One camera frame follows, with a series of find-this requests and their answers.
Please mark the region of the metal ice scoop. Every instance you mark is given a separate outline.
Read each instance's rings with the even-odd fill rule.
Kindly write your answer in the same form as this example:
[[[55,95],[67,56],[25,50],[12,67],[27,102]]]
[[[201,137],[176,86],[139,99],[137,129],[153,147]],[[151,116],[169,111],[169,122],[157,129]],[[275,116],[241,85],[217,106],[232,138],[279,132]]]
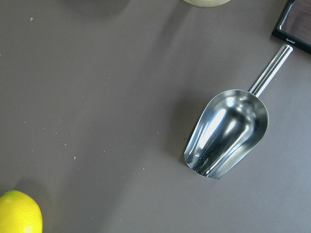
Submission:
[[[227,90],[207,104],[184,151],[189,168],[220,179],[262,140],[269,115],[259,96],[292,51],[283,44],[249,90]]]

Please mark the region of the wooden cup stand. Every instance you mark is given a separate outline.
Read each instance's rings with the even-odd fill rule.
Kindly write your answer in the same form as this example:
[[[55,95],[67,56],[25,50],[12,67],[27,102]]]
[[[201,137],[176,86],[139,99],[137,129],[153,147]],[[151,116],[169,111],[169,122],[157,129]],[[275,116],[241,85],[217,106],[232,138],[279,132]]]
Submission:
[[[224,5],[230,0],[184,0],[184,2],[197,7],[211,8]]]

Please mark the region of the yellow lemon outer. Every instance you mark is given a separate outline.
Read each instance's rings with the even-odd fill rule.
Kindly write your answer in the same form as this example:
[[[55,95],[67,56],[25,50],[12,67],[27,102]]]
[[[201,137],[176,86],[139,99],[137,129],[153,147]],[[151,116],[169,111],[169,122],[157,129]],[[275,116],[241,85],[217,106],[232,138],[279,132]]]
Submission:
[[[38,204],[27,194],[10,190],[0,197],[2,233],[41,233],[43,218]]]

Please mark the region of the wine glass rack tray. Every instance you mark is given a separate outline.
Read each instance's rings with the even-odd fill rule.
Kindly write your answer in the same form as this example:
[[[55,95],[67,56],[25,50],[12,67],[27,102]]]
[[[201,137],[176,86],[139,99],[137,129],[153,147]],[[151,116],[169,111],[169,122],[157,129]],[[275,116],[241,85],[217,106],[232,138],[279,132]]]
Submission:
[[[311,1],[288,0],[272,35],[306,53],[311,52]]]

